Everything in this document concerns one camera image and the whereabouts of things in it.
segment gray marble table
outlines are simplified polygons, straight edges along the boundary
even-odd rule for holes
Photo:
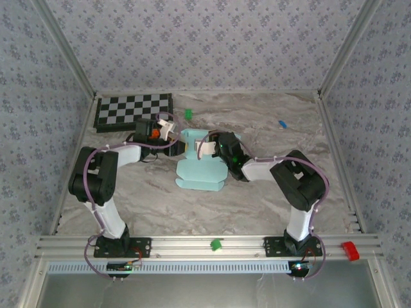
[[[173,94],[174,111],[184,128],[234,131],[259,157],[302,151],[327,174],[331,191],[315,218],[317,232],[347,232],[344,202],[317,106],[289,94]],[[193,118],[184,121],[184,109]],[[99,133],[92,127],[93,106],[84,146],[123,141],[129,132]],[[283,120],[287,129],[281,128]],[[150,164],[120,169],[115,202],[130,233],[137,234],[282,234],[290,204],[272,182],[237,182],[229,175],[219,192],[181,189],[175,183],[177,161],[160,155]],[[97,225],[74,196],[67,195],[58,233],[94,234]]]

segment checkerboard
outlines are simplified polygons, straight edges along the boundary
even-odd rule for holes
[[[171,93],[100,98],[94,127],[98,133],[134,130],[137,119],[155,119],[160,111],[173,113]],[[160,118],[169,117],[161,114]]]

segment blue object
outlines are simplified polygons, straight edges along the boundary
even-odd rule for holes
[[[207,130],[186,129],[181,132],[186,142],[186,159],[177,163],[176,174],[180,177],[175,180],[180,188],[198,189],[201,191],[219,191],[224,186],[228,176],[228,168],[220,157],[202,155],[197,159],[195,141],[201,140],[208,134]]]
[[[278,123],[280,123],[280,125],[281,125],[283,128],[287,128],[287,124],[285,124],[284,121],[280,120],[280,121],[278,121]]]

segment small blue piece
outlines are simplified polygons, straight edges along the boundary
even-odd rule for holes
[[[280,120],[280,121],[278,121],[278,123],[280,123],[280,125],[281,125],[283,128],[287,128],[287,124],[285,124],[284,121]]]

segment floral wallpaper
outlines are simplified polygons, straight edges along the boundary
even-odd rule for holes
[[[0,307],[49,232],[88,99],[29,0],[0,4]]]
[[[387,0],[326,98],[369,232],[411,307],[411,2]]]
[[[95,90],[317,89],[364,0],[48,0]]]

